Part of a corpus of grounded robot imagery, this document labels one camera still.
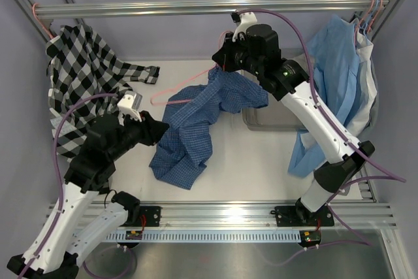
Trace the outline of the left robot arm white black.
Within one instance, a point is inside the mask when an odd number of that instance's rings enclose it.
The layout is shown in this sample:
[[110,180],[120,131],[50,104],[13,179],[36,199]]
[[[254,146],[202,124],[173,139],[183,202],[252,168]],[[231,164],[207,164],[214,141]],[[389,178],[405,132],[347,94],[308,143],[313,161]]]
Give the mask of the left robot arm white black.
[[137,144],[156,145],[169,125],[146,111],[120,123],[112,114],[95,119],[78,155],[64,176],[58,200],[42,231],[20,255],[12,256],[8,270],[18,278],[75,278],[88,255],[114,230],[140,219],[140,200],[120,191],[83,230],[75,231],[89,205],[115,173],[115,162]]

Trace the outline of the pink wire hanger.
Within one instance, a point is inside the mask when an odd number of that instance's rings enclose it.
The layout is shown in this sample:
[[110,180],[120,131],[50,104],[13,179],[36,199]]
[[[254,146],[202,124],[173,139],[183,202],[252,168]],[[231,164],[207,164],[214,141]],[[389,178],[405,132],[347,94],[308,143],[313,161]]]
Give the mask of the pink wire hanger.
[[177,101],[166,101],[166,102],[162,102],[162,101],[157,101],[157,98],[166,94],[173,94],[176,93],[178,90],[180,90],[182,87],[187,86],[188,83],[194,82],[196,79],[200,78],[201,76],[203,76],[204,74],[209,73],[212,69],[216,68],[216,64],[213,64],[209,69],[202,71],[190,78],[188,78],[187,80],[184,80],[183,82],[180,82],[178,85],[174,86],[173,88],[169,88],[167,90],[163,90],[160,91],[158,93],[156,93],[155,95],[150,97],[150,104],[154,107],[156,106],[165,106],[165,105],[171,105],[171,104],[181,104],[181,103],[188,103],[191,101],[191,99],[182,99],[182,100],[177,100]]

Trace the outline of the blue checked shirt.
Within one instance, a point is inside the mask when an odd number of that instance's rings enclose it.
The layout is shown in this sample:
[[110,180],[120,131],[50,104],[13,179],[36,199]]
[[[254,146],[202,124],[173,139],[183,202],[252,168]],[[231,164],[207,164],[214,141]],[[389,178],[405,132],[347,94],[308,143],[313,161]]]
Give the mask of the blue checked shirt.
[[219,115],[267,105],[268,93],[250,79],[219,67],[210,69],[206,84],[187,86],[169,99],[163,113],[169,129],[149,164],[154,177],[191,189],[213,154],[210,127]]

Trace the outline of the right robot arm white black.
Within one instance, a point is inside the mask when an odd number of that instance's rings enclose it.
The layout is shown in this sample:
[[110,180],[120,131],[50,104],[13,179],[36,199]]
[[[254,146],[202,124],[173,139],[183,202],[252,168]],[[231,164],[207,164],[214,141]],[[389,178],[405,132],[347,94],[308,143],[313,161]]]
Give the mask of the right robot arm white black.
[[294,222],[309,225],[319,217],[327,201],[357,174],[375,151],[369,141],[360,142],[332,114],[311,87],[307,72],[292,59],[281,56],[278,34],[266,24],[245,31],[228,31],[221,48],[212,56],[224,71],[244,70],[287,107],[321,147],[326,162],[313,172],[307,192],[292,207]]

